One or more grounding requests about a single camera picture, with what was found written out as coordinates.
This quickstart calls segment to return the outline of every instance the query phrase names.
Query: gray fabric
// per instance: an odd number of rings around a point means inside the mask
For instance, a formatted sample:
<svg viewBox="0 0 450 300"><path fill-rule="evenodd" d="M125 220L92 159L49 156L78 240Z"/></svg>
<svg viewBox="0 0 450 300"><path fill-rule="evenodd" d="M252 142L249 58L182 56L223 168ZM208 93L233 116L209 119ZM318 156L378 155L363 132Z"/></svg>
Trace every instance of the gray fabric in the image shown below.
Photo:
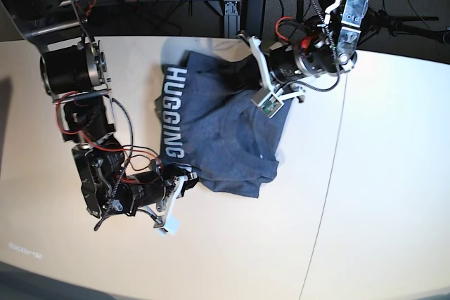
<svg viewBox="0 0 450 300"><path fill-rule="evenodd" d="M166 164L192 167L212 191L258 197L260 185L276 177L275 151L290 103L268 119L251 101L255 91L227 88L219 75L225 67L232 64L194 52L181 70L186 74L174 77L174 68L165 67L162 102L178 96L181 105L162 107L160 154ZM174 89L182 95L173 95Z"/></svg>

